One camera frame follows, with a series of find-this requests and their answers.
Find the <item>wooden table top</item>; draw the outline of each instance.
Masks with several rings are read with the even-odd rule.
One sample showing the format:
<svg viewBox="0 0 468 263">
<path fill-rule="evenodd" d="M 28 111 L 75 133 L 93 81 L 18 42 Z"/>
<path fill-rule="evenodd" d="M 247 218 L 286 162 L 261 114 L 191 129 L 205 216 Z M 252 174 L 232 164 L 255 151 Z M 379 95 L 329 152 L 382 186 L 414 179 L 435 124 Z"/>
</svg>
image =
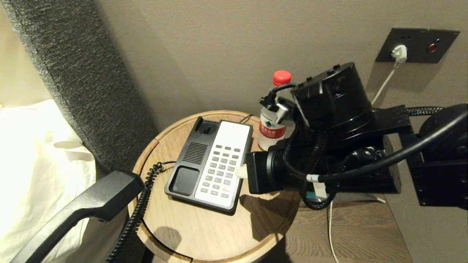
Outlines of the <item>wooden table top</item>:
<svg viewBox="0 0 468 263">
<path fill-rule="evenodd" d="M 134 173 L 145 180 L 157 162 L 175 161 L 198 116 L 219 121 L 241 121 L 246 113 L 209 111 L 187 117 L 160 133 L 138 159 Z M 251 151 L 260 151 L 256 129 L 259 118 L 250 117 L 253 125 Z M 299 207 L 297 192 L 273 192 L 251 195 L 243 181 L 235 215 L 228 216 L 172 200 L 164 193 L 171 166 L 159 174 L 148 202 L 144 222 L 137 232 L 143 243 L 167 262 L 236 262 L 250 263 L 274 247 L 288 231 Z M 129 213 L 136 200 L 131 202 Z"/>
</svg>

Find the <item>electrical socket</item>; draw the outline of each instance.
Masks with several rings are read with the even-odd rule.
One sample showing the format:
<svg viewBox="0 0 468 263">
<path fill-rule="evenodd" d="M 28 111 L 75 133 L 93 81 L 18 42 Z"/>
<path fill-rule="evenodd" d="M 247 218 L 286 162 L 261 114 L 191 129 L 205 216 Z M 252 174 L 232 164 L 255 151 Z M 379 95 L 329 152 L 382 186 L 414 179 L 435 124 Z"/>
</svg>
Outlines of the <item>electrical socket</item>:
<svg viewBox="0 0 468 263">
<path fill-rule="evenodd" d="M 375 61 L 395 62 L 392 50 L 405 45 L 407 63 L 438 63 L 459 34 L 457 30 L 392 28 Z"/>
</svg>

